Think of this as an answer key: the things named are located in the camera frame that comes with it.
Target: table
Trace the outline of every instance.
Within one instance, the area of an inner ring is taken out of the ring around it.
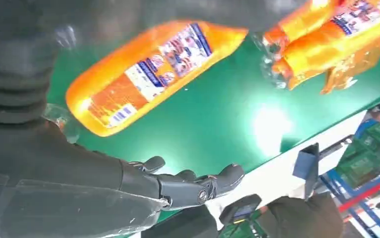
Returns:
[[[65,105],[71,81],[114,48],[112,43],[62,52],[49,102]],[[233,55],[130,127],[105,138],[82,129],[78,143],[128,161],[162,156],[161,173],[216,174],[230,163],[250,172],[380,102],[380,62],[357,76],[351,88],[323,96],[322,75],[293,91],[275,89],[261,76],[261,56],[246,39]]]

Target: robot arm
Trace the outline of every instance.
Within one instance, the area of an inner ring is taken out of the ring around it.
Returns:
[[[112,34],[122,34],[126,42],[180,17],[270,27],[304,1],[237,2],[0,0],[0,237],[135,232],[139,225],[145,229],[155,223],[161,209],[202,205],[233,190],[244,175],[240,166],[200,178],[190,171],[153,175],[163,163],[128,163],[71,145],[41,114],[58,53],[54,31],[59,27],[70,24],[81,43]],[[159,202],[162,206],[154,209]]]

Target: orange plastic bottle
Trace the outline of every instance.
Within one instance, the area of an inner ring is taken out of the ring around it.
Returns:
[[[278,46],[278,49],[271,53],[280,57],[291,42],[320,28],[329,21],[344,2],[345,0],[309,0],[300,9],[266,32],[263,36],[263,45],[269,51],[271,46]]]
[[[356,0],[318,30],[290,44],[272,70],[281,73],[292,89],[300,81],[291,78],[304,81],[311,72],[324,72],[379,39],[380,0]]]
[[[81,74],[67,105],[90,131],[112,135],[234,52],[247,33],[206,22],[159,25]]]

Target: printed label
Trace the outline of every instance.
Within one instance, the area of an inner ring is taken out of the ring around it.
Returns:
[[[192,23],[93,95],[88,110],[107,128],[121,125],[210,55],[200,26]]]
[[[133,105],[130,103],[124,105],[120,110],[114,113],[109,118],[109,124],[107,125],[108,128],[120,125],[122,122],[127,120],[132,115],[136,114],[137,110],[134,108]]]
[[[145,62],[135,64],[125,74],[148,102],[153,101],[157,95],[165,90],[163,84]]]
[[[351,36],[366,30],[380,18],[380,9],[366,0],[357,0],[344,13],[335,16],[331,21],[343,29],[346,35]]]
[[[199,25],[195,23],[160,46],[159,50],[179,77],[200,67],[212,54]]]

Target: red bar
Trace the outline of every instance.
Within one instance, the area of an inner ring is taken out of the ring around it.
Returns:
[[[358,203],[358,202],[362,201],[363,199],[365,199],[366,197],[369,197],[372,194],[377,193],[379,190],[380,190],[380,184],[376,185],[375,187],[372,187],[371,189],[365,191],[364,193],[361,193],[360,195],[358,195],[358,196],[356,196],[354,198],[351,198],[349,201],[347,201],[346,203],[344,203],[341,206],[339,206],[338,210],[340,212],[344,212],[347,209],[351,208],[356,203]]]

